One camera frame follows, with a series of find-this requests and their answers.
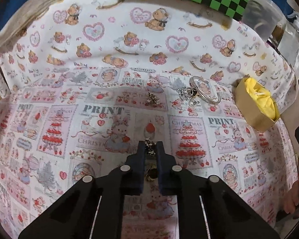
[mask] bunny print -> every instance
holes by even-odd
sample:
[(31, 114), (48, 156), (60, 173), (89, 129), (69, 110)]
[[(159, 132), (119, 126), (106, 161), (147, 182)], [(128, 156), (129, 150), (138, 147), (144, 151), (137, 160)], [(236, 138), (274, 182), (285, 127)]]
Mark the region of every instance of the bunny print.
[(257, 166), (258, 171), (258, 186), (262, 186), (266, 183), (266, 177), (265, 177), (265, 168), (263, 168), (261, 165)]
[(130, 138), (126, 136), (129, 117), (121, 120), (118, 115), (114, 115), (112, 118), (112, 128), (107, 130), (109, 136), (104, 147), (110, 152), (127, 153), (130, 147)]
[(149, 76), (149, 82), (146, 86), (147, 90), (149, 92), (155, 92), (155, 93), (163, 93), (164, 90), (162, 88), (162, 83), (159, 80), (158, 76)]
[(30, 163), (27, 158), (23, 158), (22, 161), (22, 167), (19, 169), (18, 173), (18, 179), (22, 181), (24, 184), (29, 184), (30, 183)]
[(161, 220), (171, 217), (174, 214), (174, 210), (170, 205), (175, 205), (171, 203), (172, 200), (169, 197), (162, 196), (156, 185), (151, 185), (150, 190), (152, 201), (146, 204), (148, 219)]
[(245, 140), (241, 137), (241, 132), (240, 132), (238, 125), (236, 125), (236, 127), (233, 128), (233, 134), (234, 135), (232, 136), (232, 138), (234, 139), (234, 148), (237, 151), (246, 149), (247, 146), (246, 146)]

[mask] silver bracelet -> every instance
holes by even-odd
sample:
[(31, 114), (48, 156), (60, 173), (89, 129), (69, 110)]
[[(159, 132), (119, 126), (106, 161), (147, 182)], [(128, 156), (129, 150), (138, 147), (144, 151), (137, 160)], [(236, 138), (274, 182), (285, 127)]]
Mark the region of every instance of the silver bracelet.
[(201, 80), (205, 83), (208, 83), (207, 80), (205, 80), (204, 78), (202, 77), (199, 77), (199, 76), (192, 76), (190, 79), (189, 79), (189, 84), (191, 86), (192, 89), (195, 89), (198, 93), (198, 96), (201, 97), (202, 100), (206, 101), (207, 103), (209, 104), (219, 104), (220, 103), (220, 100), (221, 100), (221, 96), (219, 94), (219, 92), (217, 93), (217, 96), (218, 96), (218, 99), (217, 101), (213, 101), (211, 98), (209, 98), (207, 95), (205, 95), (200, 89), (199, 89), (199, 86), (196, 84), (195, 82), (195, 79), (198, 79), (198, 80)]

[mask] cardboard box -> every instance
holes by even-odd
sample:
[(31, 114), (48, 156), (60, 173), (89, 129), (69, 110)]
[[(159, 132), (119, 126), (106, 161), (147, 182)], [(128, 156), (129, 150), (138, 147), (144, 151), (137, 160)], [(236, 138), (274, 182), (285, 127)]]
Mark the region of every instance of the cardboard box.
[[(241, 114), (245, 118), (246, 122), (252, 126), (254, 129), (265, 132), (270, 127), (272, 127), (277, 120), (280, 118), (279, 110), (276, 102), (273, 99), (273, 105), (276, 111), (276, 118), (274, 120), (268, 118), (261, 110), (258, 108), (257, 104), (250, 97), (246, 91), (245, 80), (243, 78), (237, 88), (235, 89), (235, 104), (240, 110)], [(256, 88), (263, 87), (260, 83), (256, 83)]]

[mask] metal bolt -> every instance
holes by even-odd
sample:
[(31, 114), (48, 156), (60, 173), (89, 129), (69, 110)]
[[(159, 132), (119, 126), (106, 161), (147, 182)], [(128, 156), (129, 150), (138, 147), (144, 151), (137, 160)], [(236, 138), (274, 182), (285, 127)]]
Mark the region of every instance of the metal bolt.
[(84, 182), (88, 183), (91, 182), (93, 180), (93, 177), (91, 175), (86, 175), (83, 177), (82, 179)]
[(216, 175), (212, 175), (212, 176), (209, 178), (209, 180), (210, 180), (211, 182), (217, 183), (217, 182), (219, 182), (219, 177), (216, 176)]
[(182, 167), (179, 166), (179, 165), (174, 165), (172, 168), (171, 168), (174, 172), (180, 172), (182, 170)]
[(127, 172), (127, 171), (131, 170), (131, 167), (129, 165), (125, 164), (125, 165), (122, 165), (120, 169), (122, 172)]

